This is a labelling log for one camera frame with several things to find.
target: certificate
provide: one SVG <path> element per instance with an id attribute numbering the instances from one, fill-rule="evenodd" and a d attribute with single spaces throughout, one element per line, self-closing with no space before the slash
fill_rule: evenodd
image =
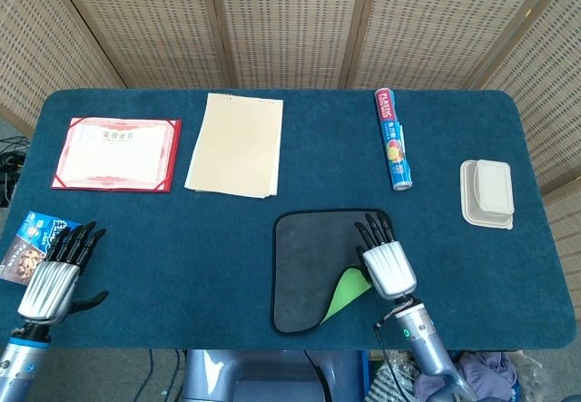
<path id="1" fill-rule="evenodd" d="M 169 191 L 179 120 L 73 118 L 54 189 Z"/>

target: snack package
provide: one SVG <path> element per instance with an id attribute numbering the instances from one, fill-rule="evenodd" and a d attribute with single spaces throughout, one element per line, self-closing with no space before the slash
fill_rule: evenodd
<path id="1" fill-rule="evenodd" d="M 44 260 L 54 237 L 77 222 L 29 211 L 0 265 L 0 279 L 28 285 L 38 263 Z"/>

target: woven screen panel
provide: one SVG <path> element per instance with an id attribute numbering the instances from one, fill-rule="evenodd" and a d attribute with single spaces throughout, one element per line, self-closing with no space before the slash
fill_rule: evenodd
<path id="1" fill-rule="evenodd" d="M 354 87 L 461 87 L 523 2 L 374 0 Z"/>
<path id="2" fill-rule="evenodd" d="M 131 87 L 223 85 L 203 0 L 73 0 Z"/>
<path id="3" fill-rule="evenodd" d="M 515 98 L 539 186 L 581 168 L 581 0 L 553 0 L 486 87 Z"/>
<path id="4" fill-rule="evenodd" d="M 53 91 L 123 86 L 63 0 L 0 0 L 0 103 L 34 128 Z"/>
<path id="5" fill-rule="evenodd" d="M 581 187 L 547 205 L 547 216 L 577 320 L 581 320 Z"/>
<path id="6" fill-rule="evenodd" d="M 355 0 L 223 0 L 240 87 L 339 87 Z"/>

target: paper stack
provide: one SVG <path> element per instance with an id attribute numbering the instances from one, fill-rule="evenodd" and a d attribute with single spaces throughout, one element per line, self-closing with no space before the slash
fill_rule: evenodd
<path id="1" fill-rule="evenodd" d="M 209 93 L 185 187 L 265 198 L 276 195 L 282 100 Z"/>

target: blue tablecloth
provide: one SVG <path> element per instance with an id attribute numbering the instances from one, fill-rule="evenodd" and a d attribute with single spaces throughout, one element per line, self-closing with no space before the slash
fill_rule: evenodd
<path id="1" fill-rule="evenodd" d="M 502 92 L 396 91 L 414 186 L 390 188 L 372 91 L 221 91 L 284 100 L 279 194 L 265 200 L 183 188 L 208 91 L 72 90 L 45 102 L 5 234 L 29 210 L 108 232 L 77 297 L 111 294 L 69 317 L 55 345 L 108 348 L 376 348 L 391 304 L 373 290 L 311 333 L 271 327 L 272 224 L 286 211 L 388 212 L 439 333 L 452 349 L 555 348 L 575 320 L 513 101 Z M 168 193 L 58 191 L 51 181 L 74 116 L 182 119 Z M 508 162 L 513 230 L 462 218 L 459 167 Z M 0 329 L 20 324 L 24 287 L 0 281 Z M 406 346 L 394 322 L 390 348 Z"/>

